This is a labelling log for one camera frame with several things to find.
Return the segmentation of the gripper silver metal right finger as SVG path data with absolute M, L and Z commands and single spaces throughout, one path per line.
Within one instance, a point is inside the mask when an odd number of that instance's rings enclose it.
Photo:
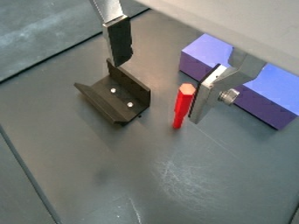
M 200 82 L 191 105 L 188 117 L 199 123 L 217 101 L 231 104 L 239 92 L 235 87 L 252 81 L 265 66 L 265 62 L 233 47 L 228 57 L 229 67 L 217 64 L 212 72 Z

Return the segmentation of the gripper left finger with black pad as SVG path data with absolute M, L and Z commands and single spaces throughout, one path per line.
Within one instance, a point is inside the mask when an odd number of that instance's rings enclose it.
M 123 12 L 119 0 L 89 0 L 89 3 L 101 22 L 113 66 L 119 67 L 133 54 L 129 17 Z

